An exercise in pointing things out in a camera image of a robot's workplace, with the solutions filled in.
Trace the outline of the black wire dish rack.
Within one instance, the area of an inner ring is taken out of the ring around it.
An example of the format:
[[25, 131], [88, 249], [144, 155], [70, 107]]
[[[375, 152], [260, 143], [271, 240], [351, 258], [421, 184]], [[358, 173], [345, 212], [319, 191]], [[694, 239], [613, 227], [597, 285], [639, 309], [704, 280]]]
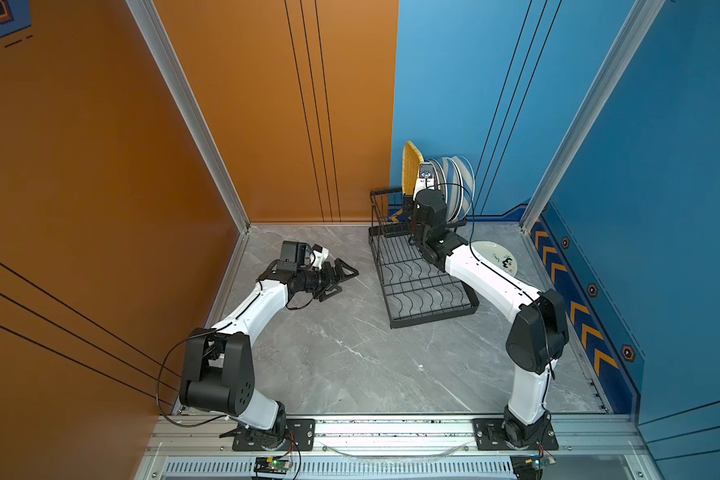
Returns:
[[368, 239], [390, 327], [412, 327], [474, 314], [474, 290], [425, 261], [412, 240], [399, 188], [370, 192]]

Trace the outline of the blue striped plate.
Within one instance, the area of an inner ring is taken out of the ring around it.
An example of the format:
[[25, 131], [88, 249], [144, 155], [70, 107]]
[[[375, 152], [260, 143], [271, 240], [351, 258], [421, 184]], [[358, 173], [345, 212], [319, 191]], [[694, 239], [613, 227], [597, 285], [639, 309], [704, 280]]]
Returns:
[[454, 156], [453, 160], [461, 175], [462, 201], [458, 219], [462, 220], [469, 215], [473, 206], [473, 195], [475, 189], [474, 170], [469, 160], [462, 155]]
[[449, 221], [457, 221], [461, 211], [463, 200], [462, 194], [462, 175], [459, 167], [452, 157], [443, 157], [441, 159], [443, 171], [446, 177], [446, 187], [448, 188], [448, 215]]

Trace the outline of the white floral plate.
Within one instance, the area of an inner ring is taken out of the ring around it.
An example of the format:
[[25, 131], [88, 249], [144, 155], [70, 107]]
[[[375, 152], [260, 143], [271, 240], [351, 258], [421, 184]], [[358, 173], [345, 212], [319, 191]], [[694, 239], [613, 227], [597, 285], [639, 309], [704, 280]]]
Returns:
[[475, 241], [471, 246], [482, 260], [489, 261], [512, 277], [517, 274], [518, 266], [516, 258], [504, 246], [492, 241]]

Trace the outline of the orange sunburst round plate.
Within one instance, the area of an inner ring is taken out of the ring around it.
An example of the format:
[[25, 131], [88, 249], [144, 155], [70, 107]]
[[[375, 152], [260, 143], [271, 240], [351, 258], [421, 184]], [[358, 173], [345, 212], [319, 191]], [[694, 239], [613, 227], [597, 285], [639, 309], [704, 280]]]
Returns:
[[436, 188], [440, 190], [443, 194], [447, 193], [447, 185], [446, 185], [446, 176], [443, 170], [443, 167], [441, 163], [436, 160], [432, 159], [430, 161], [433, 167], [434, 176], [435, 176], [435, 184]]

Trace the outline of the yellow woven square plate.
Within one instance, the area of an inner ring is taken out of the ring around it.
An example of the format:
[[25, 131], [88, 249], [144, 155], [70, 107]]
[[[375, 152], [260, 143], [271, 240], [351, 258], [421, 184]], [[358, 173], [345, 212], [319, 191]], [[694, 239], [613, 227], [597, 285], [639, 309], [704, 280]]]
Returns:
[[419, 149], [407, 141], [402, 152], [402, 192], [405, 196], [414, 196], [416, 184], [419, 178], [419, 168], [424, 158]]

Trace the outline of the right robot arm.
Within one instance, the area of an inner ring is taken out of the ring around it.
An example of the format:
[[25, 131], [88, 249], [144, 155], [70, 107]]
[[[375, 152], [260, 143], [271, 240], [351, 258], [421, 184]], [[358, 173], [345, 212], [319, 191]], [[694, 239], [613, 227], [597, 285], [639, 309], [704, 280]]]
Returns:
[[564, 299], [555, 290], [528, 285], [479, 255], [447, 227], [447, 205], [436, 189], [413, 200], [412, 236], [424, 260], [488, 300], [510, 323], [505, 348], [515, 365], [503, 413], [503, 437], [514, 449], [540, 446], [551, 432], [547, 394], [570, 339]]

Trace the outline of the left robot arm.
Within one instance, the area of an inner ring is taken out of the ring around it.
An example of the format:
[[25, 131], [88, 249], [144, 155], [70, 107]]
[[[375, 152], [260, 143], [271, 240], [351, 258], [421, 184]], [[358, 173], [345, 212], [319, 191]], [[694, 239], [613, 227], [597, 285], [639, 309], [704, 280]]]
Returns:
[[187, 342], [179, 388], [182, 405], [219, 412], [237, 422], [244, 435], [264, 449], [287, 441], [284, 405], [256, 389], [253, 345], [270, 320], [298, 293], [325, 301], [359, 271], [341, 259], [328, 260], [318, 245], [285, 241], [280, 257], [257, 277], [251, 293], [209, 329], [194, 330]]

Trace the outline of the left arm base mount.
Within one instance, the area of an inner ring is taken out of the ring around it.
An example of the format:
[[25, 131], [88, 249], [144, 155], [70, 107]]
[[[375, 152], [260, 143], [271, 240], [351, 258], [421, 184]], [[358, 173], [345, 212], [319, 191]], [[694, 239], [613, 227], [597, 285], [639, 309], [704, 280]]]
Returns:
[[293, 448], [297, 452], [313, 450], [316, 436], [314, 418], [291, 418], [277, 421], [267, 431], [242, 427], [234, 437], [232, 450], [235, 452], [285, 452]]

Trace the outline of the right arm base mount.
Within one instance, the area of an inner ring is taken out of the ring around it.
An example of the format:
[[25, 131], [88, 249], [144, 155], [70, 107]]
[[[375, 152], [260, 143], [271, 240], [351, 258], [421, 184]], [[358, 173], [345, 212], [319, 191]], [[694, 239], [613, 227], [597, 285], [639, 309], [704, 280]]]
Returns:
[[471, 424], [479, 451], [559, 449], [549, 415], [542, 416], [532, 425], [487, 417], [473, 419]]

